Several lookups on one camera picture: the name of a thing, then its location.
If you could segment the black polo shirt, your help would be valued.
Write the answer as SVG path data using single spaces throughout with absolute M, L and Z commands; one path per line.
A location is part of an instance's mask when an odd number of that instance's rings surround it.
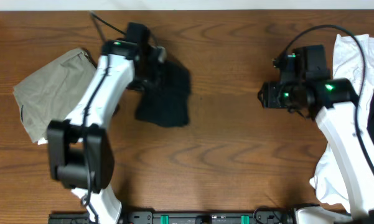
M 167 60 L 156 73 L 159 75 L 157 83 L 143 82 L 143 95 L 134 117 L 165 128 L 188 125 L 189 71 L 183 65 Z

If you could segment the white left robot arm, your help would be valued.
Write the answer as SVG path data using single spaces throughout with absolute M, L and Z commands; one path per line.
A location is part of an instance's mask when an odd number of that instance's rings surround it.
M 98 67 L 77 106 L 47 127 L 50 175 L 72 191 L 86 213 L 52 213 L 49 223 L 118 223 L 122 204 L 110 184 L 115 159 L 107 129 L 127 88 L 161 83 L 164 47 L 124 40 L 104 43 Z

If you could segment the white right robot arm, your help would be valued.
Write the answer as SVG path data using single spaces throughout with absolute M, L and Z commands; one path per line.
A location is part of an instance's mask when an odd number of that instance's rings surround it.
M 374 223 L 374 145 L 360 127 L 358 95 L 348 79 L 265 82 L 258 92 L 263 108 L 308 110 L 330 144 L 348 194 L 350 213 L 320 206 L 295 208 L 294 223 Z

